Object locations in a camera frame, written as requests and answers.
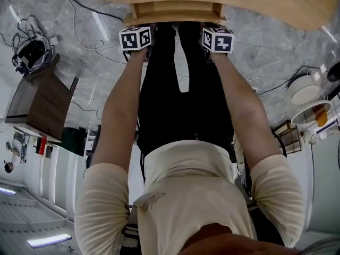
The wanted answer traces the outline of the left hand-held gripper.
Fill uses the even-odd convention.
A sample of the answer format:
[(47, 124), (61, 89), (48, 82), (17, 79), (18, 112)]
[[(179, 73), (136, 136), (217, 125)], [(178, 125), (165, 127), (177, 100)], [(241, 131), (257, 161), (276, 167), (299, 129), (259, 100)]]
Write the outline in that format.
[(122, 51), (141, 50), (152, 44), (151, 27), (129, 27), (119, 33)]

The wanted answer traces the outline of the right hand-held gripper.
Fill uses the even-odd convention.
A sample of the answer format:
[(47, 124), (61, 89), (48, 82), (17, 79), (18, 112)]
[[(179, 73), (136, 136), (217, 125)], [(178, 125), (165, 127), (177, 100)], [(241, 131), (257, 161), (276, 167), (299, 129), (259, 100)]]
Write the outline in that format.
[(230, 54), (234, 46), (234, 33), (224, 27), (202, 28), (202, 47), (211, 53)]

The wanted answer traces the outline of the person's left forearm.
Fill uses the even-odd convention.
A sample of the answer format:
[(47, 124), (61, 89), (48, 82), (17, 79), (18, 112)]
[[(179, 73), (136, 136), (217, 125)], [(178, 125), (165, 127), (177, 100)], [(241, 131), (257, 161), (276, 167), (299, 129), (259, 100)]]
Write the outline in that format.
[(143, 63), (147, 49), (134, 51), (103, 109), (101, 132), (91, 164), (109, 163), (129, 171), (137, 127)]

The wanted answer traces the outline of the person's right forearm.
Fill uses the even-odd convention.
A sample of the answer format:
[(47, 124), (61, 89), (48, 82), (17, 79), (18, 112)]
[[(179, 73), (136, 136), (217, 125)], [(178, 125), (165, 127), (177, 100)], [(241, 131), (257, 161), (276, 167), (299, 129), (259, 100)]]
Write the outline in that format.
[(250, 169), (279, 164), (281, 150), (271, 132), (265, 108), (247, 80), (225, 54), (213, 53), (236, 136)]

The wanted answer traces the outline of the person's black trousers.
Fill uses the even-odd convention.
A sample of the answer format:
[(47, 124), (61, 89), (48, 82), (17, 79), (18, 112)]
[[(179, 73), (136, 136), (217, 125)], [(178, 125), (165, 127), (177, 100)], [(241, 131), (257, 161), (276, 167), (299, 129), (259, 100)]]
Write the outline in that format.
[[(171, 142), (200, 140), (233, 151), (234, 129), (222, 82), (214, 63), (207, 62), (199, 44), (199, 22), (183, 22), (174, 29), (158, 23), (139, 98), (139, 137), (143, 155)], [(189, 69), (189, 90), (181, 92), (174, 53), (175, 36)]]

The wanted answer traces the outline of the dark wood cabinet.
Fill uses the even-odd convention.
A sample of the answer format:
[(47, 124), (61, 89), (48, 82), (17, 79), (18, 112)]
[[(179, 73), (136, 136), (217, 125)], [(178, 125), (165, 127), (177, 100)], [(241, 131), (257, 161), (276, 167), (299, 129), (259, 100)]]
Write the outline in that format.
[(5, 123), (29, 135), (61, 142), (69, 106), (78, 77), (67, 87), (54, 74), (60, 59), (56, 54), (49, 64), (23, 77), (16, 89)]

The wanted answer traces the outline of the black round stand base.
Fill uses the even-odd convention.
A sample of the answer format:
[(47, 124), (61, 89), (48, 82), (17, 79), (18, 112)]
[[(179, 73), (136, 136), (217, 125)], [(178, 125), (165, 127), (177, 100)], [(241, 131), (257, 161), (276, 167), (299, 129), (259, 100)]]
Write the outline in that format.
[(340, 81), (340, 62), (334, 64), (328, 71), (327, 79), (329, 82)]

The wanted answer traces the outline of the orange cloth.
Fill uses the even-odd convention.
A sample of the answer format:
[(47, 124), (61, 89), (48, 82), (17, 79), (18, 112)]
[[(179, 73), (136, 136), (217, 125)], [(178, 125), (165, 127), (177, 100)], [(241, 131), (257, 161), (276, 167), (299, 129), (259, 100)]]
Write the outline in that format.
[(323, 110), (316, 116), (317, 126), (320, 128), (328, 122), (327, 111)]

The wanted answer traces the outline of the person's cream shirt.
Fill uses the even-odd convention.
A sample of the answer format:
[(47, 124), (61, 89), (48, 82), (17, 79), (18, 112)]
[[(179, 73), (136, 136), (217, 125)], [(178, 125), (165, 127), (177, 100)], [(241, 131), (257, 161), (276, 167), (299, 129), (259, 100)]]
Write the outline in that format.
[[(214, 144), (186, 140), (164, 145), (145, 158), (143, 195), (134, 205), (143, 255), (177, 255), (203, 226), (221, 224), (255, 239), (245, 198), (234, 184), (228, 152)], [(301, 187), (286, 157), (273, 155), (251, 170), (252, 196), (287, 247), (304, 225)], [(127, 172), (110, 163), (85, 173), (75, 212), (75, 234), (83, 255), (113, 255), (127, 225)]]

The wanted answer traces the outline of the red box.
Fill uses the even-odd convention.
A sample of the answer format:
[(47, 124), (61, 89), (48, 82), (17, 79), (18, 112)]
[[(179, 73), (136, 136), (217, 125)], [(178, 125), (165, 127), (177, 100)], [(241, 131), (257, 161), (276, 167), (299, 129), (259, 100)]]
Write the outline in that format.
[(47, 143), (47, 138), (45, 137), (37, 138), (35, 153), (43, 156), (45, 153), (46, 143)]

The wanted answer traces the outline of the person's neck and chin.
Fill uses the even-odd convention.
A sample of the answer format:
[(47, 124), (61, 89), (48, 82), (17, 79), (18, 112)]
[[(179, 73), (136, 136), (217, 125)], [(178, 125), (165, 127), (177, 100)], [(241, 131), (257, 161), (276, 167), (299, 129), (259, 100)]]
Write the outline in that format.
[(203, 226), (184, 244), (178, 255), (298, 255), (300, 250), (233, 234), (213, 223)]

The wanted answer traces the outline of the black metal lantern frame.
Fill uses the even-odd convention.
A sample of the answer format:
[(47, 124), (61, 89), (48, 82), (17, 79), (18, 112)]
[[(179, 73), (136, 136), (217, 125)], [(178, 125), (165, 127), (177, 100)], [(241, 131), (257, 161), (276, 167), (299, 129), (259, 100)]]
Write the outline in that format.
[(298, 129), (291, 121), (287, 120), (271, 131), (285, 157), (302, 150)]

